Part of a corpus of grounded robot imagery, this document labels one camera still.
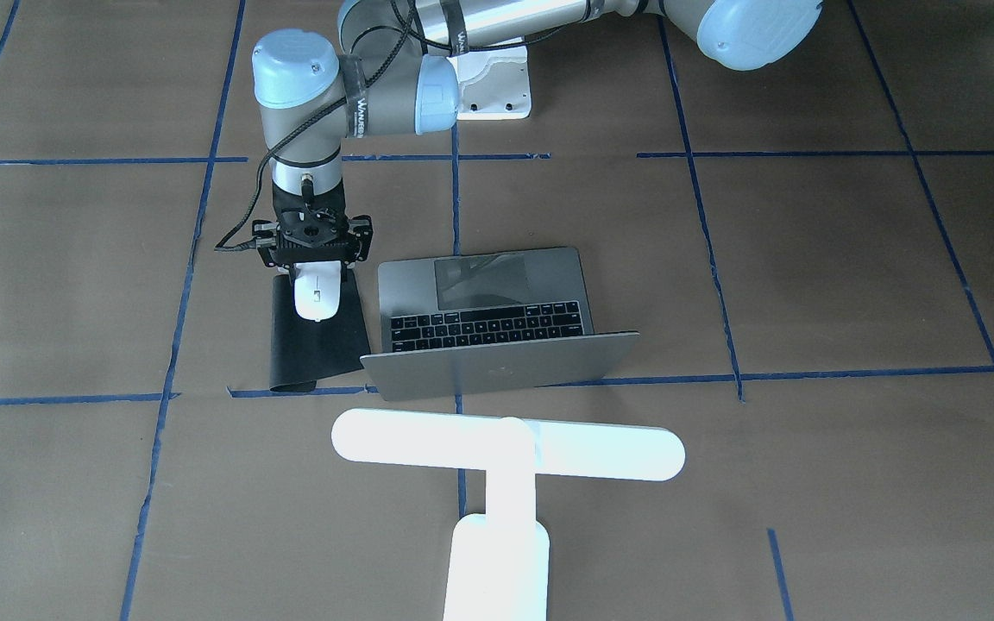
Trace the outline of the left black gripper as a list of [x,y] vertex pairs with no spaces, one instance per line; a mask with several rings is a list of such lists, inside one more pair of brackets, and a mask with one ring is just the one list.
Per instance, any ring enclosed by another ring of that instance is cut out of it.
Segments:
[[350,265],[368,258],[374,223],[368,215],[344,213],[343,190],[315,194],[309,202],[299,194],[274,190],[272,202],[276,220],[254,221],[254,248],[266,267],[295,279],[301,263]]

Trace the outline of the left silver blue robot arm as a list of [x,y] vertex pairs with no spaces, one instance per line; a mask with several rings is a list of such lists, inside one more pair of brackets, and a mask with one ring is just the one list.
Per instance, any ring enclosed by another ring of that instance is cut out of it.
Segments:
[[367,259],[374,225],[347,216],[343,141],[452,129],[469,87],[561,28],[616,13],[660,16],[707,58],[752,71],[784,58],[821,14],[820,1],[347,1],[338,43],[285,28],[260,38],[251,63],[272,173],[273,221],[218,252],[255,250],[266,267]]

